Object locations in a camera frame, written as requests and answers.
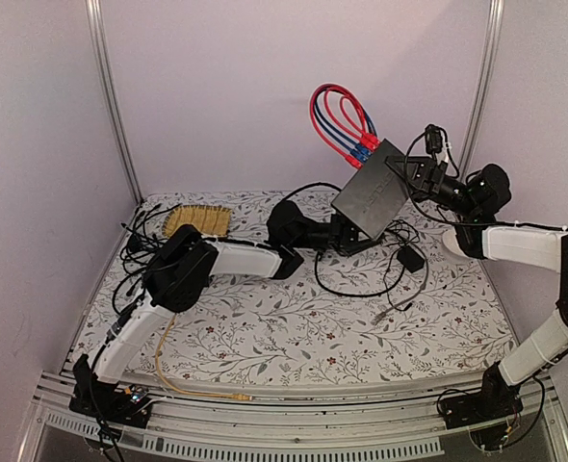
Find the black network switch box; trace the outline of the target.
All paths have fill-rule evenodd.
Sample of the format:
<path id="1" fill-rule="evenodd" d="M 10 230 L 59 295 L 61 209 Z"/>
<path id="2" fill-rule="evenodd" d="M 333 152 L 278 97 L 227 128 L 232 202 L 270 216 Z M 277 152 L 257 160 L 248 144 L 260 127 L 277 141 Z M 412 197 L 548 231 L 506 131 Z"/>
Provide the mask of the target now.
<path id="1" fill-rule="evenodd" d="M 388 160 L 402 159 L 403 153 L 384 139 L 331 202 L 336 212 L 373 241 L 383 234 L 408 198 L 403 181 L 387 165 Z"/>

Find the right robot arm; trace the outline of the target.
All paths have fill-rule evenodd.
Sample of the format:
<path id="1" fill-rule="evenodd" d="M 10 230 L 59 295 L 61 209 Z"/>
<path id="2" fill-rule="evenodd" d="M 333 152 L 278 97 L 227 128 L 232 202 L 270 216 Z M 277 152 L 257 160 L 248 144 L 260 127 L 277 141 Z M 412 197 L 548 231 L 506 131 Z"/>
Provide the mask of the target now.
<path id="1" fill-rule="evenodd" d="M 431 202 L 452 213 L 437 217 L 444 225 L 442 245 L 458 260 L 512 264 L 555 275 L 555 308 L 525 340 L 482 375 L 478 392 L 445 400 L 445 414 L 493 420 L 521 410 L 520 386 L 568 353 L 568 226 L 505 222 L 497 213 L 511 199 L 507 173 L 488 164 L 460 181 L 446 163 L 430 157 L 388 156 L 386 166 L 402 180 L 415 206 Z"/>

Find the black ethernet cable teal boot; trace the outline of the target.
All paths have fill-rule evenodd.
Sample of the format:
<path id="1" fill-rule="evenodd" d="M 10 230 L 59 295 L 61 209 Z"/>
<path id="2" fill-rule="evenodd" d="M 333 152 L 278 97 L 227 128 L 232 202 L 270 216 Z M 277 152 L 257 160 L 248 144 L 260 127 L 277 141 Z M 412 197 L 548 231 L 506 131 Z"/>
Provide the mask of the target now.
<path id="1" fill-rule="evenodd" d="M 314 277 L 327 292 L 355 298 L 386 295 L 402 278 L 394 257 L 381 250 L 343 257 L 334 252 L 317 252 Z"/>

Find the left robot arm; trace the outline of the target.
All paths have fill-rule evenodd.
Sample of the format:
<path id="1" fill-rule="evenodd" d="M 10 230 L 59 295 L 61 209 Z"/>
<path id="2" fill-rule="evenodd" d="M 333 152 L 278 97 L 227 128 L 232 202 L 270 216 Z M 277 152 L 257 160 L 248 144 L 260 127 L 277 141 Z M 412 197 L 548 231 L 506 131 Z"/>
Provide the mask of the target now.
<path id="1" fill-rule="evenodd" d="M 376 245 L 381 228 L 372 230 L 342 212 L 329 221 L 306 217 L 291 200 L 280 201 L 267 220 L 265 243 L 209 237 L 184 224 L 155 253 L 140 279 L 138 296 L 109 328 L 93 357 L 82 354 L 73 367 L 83 403 L 99 418 L 119 407 L 114 388 L 129 362 L 158 327 L 193 308 L 215 275 L 239 274 L 264 279 L 289 278 L 303 262 L 299 251 L 334 250 L 351 256 Z"/>

